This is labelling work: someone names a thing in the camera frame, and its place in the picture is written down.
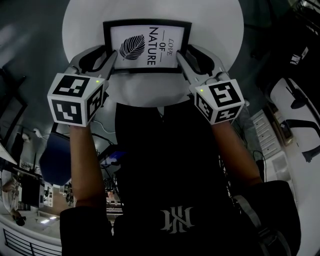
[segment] gray backpack strap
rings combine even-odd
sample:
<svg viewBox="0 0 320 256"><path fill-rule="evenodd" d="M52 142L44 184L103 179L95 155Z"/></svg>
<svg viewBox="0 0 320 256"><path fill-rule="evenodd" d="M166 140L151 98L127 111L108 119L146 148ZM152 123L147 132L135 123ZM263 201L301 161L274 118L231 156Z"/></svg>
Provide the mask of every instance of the gray backpack strap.
<svg viewBox="0 0 320 256"><path fill-rule="evenodd" d="M279 242L282 244L286 255L291 256L291 250L288 245L288 242L284 235L276 230L275 234L271 232L269 228L262 228L261 221L259 219L259 216L257 215L256 211L251 207L247 199L245 199L242 195L236 195L233 197L235 200L237 200L238 204L240 205L241 209L244 211L244 213L250 218L251 222L257 229L257 233L260 237L259 245L261 247L261 250L263 252L264 256L270 256L270 253L268 251L267 246L271 245L275 240L279 240Z"/></svg>

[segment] office chair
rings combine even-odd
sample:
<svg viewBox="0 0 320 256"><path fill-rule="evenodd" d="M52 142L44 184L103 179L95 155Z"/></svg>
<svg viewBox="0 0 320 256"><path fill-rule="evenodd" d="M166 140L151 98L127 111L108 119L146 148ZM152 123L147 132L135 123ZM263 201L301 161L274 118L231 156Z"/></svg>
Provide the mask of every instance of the office chair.
<svg viewBox="0 0 320 256"><path fill-rule="evenodd" d="M51 132L39 165L46 182L64 186L71 179L69 138L57 132Z"/></svg>

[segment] railing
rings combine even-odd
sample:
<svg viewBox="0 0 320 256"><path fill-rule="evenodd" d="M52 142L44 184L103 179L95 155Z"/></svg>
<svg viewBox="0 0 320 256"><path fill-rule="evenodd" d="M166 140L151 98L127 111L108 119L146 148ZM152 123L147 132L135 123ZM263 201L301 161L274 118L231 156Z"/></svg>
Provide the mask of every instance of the railing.
<svg viewBox="0 0 320 256"><path fill-rule="evenodd" d="M52 250L49 248L45 248L43 246L36 245L20 237L15 234L10 233L7 230L3 230L5 245L25 256L60 256L62 255L61 251Z"/></svg>

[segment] framed print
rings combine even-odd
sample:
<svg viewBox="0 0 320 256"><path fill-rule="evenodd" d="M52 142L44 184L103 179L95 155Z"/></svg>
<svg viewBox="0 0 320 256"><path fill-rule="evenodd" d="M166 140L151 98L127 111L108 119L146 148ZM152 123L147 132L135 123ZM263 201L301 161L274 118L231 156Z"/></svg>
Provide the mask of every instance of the framed print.
<svg viewBox="0 0 320 256"><path fill-rule="evenodd" d="M118 52L115 73L180 73L176 52L187 52L191 25L167 19L105 21L107 55Z"/></svg>

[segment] leaf illustration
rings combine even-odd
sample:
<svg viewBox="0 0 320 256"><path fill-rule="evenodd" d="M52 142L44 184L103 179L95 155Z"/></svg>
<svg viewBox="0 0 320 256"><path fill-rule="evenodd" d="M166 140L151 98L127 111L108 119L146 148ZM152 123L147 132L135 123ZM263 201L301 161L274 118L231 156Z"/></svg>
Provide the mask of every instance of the leaf illustration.
<svg viewBox="0 0 320 256"><path fill-rule="evenodd" d="M143 34L130 37L121 44L120 54L123 60L135 61L145 51L145 37Z"/></svg>

